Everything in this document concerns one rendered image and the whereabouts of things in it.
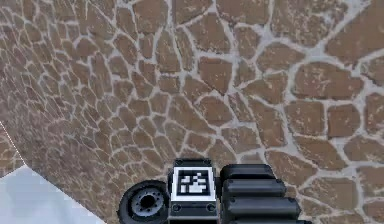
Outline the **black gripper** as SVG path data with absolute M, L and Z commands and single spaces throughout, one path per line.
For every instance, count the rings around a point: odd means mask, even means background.
M 169 195 L 165 182 L 139 182 L 126 190 L 119 202 L 119 224 L 165 224 L 168 206 Z

